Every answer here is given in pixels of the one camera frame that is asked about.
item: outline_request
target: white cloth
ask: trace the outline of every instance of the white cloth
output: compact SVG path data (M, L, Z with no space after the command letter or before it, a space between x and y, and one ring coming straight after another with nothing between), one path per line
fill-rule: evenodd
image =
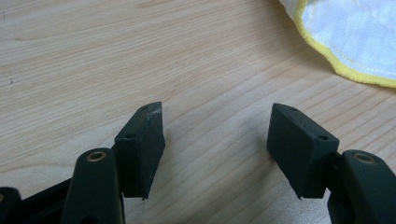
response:
M335 72L396 88L396 0L280 0Z

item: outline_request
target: wooden table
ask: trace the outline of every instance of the wooden table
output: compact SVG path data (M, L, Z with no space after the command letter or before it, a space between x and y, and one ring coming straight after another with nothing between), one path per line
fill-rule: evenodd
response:
M396 92L337 76L276 0L0 2L0 186L23 198L163 102L166 149L127 223L329 223L265 147L292 105L396 171Z

